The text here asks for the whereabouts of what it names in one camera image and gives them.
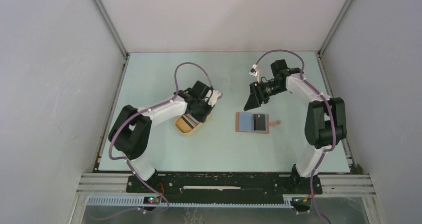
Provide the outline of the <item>oval wooden tray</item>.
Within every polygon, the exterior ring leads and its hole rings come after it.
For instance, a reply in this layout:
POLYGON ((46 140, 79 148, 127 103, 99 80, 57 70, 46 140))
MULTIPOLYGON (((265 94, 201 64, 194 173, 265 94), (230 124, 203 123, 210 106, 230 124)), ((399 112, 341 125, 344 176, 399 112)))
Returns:
POLYGON ((205 122, 196 121, 189 114, 183 114, 176 118, 174 125, 183 136, 192 136, 204 125, 204 123, 205 122))

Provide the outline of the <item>brown leather card holder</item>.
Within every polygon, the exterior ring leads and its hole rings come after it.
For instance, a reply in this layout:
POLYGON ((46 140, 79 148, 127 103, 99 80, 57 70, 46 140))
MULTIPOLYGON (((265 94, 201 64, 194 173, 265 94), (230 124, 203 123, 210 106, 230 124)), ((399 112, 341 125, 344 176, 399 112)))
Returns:
POLYGON ((235 131, 244 132, 244 133, 269 134, 271 127, 275 127, 281 124, 280 120, 271 121, 269 119, 269 115, 264 113, 267 119, 267 130, 264 132, 254 131, 254 128, 253 128, 254 114, 260 114, 260 113, 237 112, 235 115, 235 131))

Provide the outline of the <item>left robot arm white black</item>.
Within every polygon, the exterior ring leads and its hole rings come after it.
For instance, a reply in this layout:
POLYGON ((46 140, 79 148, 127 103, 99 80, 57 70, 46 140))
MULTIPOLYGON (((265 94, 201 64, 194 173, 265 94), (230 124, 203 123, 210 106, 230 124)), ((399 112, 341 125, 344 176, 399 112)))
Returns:
POLYGON ((126 105, 120 111, 109 134, 109 151, 114 148, 135 175, 138 186, 145 192, 157 187, 156 169, 146 155, 150 131, 155 126, 175 120, 175 128, 183 135, 192 135, 210 117, 222 93, 212 86, 196 81, 193 87, 179 90, 168 100, 147 108, 126 105))

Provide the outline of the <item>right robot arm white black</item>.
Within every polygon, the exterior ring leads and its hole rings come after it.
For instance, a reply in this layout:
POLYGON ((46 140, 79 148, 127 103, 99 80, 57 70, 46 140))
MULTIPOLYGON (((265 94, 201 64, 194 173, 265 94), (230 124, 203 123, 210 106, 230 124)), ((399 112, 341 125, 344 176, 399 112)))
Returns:
POLYGON ((333 98, 319 91, 304 76, 300 68, 289 68, 285 60, 276 60, 271 65, 273 78, 256 81, 249 85, 249 97, 244 111, 267 104, 271 96, 282 92, 297 95, 307 106, 304 127, 307 147, 292 168, 289 185, 295 193, 304 192, 310 185, 308 178, 318 173, 325 156, 346 138, 345 103, 342 98, 333 98))

